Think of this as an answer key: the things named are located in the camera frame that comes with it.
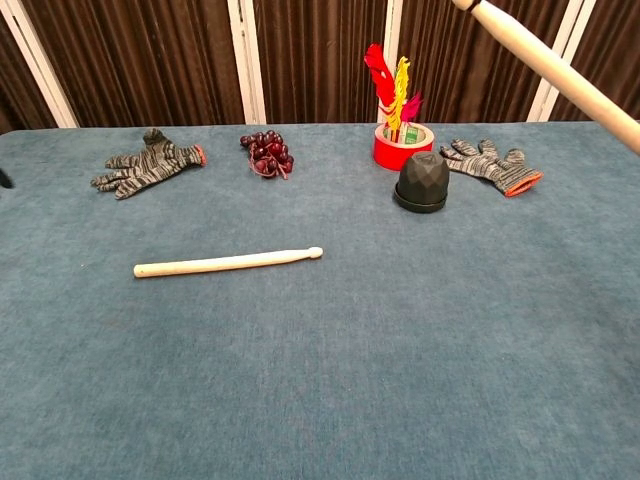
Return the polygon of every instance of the grapes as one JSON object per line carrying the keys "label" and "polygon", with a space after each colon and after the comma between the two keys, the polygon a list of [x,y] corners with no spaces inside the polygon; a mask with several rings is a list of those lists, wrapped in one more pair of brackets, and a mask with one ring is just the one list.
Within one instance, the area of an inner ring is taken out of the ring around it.
{"label": "grapes", "polygon": [[249,168],[254,173],[265,178],[282,175],[287,180],[287,174],[293,171],[294,159],[279,133],[269,130],[243,135],[240,144],[249,150]]}

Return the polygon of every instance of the curtain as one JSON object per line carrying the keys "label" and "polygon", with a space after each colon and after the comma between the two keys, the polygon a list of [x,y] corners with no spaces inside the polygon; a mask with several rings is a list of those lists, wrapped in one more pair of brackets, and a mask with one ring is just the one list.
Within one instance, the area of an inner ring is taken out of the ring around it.
{"label": "curtain", "polygon": [[[492,0],[552,46],[568,0]],[[450,1],[405,0],[398,58],[409,94],[421,92],[420,122],[525,121],[540,76]]]}
{"label": "curtain", "polygon": [[0,42],[0,134],[56,127],[38,84],[1,15]]}
{"label": "curtain", "polygon": [[[640,2],[596,2],[571,65],[640,120]],[[562,95],[550,119],[589,120]]]}
{"label": "curtain", "polygon": [[384,42],[386,0],[254,0],[269,123],[375,122],[364,65]]}
{"label": "curtain", "polygon": [[244,123],[227,2],[22,1],[80,126]]}

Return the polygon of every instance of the gray striped glove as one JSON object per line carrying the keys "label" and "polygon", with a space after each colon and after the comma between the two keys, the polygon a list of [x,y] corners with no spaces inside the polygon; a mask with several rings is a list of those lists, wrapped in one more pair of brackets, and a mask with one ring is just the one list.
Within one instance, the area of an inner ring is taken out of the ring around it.
{"label": "gray striped glove", "polygon": [[522,150],[509,150],[503,160],[498,155],[495,144],[488,139],[480,142],[478,150],[460,139],[453,140],[451,146],[455,151],[448,147],[440,147],[450,170],[486,178],[507,197],[526,192],[543,176],[542,172],[525,165]]}
{"label": "gray striped glove", "polygon": [[107,160],[107,168],[115,172],[91,180],[91,185],[101,192],[116,191],[116,199],[122,200],[143,188],[159,183],[180,173],[190,165],[207,164],[199,145],[179,148],[160,130],[152,128],[144,135],[145,149],[135,155],[116,155]]}

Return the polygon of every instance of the red feather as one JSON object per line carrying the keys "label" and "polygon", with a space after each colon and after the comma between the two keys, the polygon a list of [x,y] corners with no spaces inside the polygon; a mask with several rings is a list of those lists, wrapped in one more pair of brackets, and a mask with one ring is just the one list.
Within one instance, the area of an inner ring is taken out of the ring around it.
{"label": "red feather", "polygon": [[369,46],[364,56],[364,63],[369,67],[373,83],[376,84],[376,94],[385,107],[393,103],[396,97],[396,86],[393,75],[387,68],[382,55],[382,47],[377,43]]}
{"label": "red feather", "polygon": [[402,107],[402,111],[400,112],[400,119],[403,122],[409,122],[415,117],[420,111],[420,107],[422,106],[422,99],[420,98],[420,94],[416,93],[411,100],[404,104]]}

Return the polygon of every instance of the blue felt surface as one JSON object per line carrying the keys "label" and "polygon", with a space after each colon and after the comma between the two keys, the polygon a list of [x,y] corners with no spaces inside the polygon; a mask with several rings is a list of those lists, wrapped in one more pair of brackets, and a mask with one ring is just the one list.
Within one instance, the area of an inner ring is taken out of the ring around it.
{"label": "blue felt surface", "polygon": [[640,478],[640,159],[592,123],[430,127],[545,177],[452,173],[418,215],[373,125],[278,126],[289,181],[252,127],[165,128],[209,165],[116,201],[89,180],[144,129],[0,137],[0,478]]}

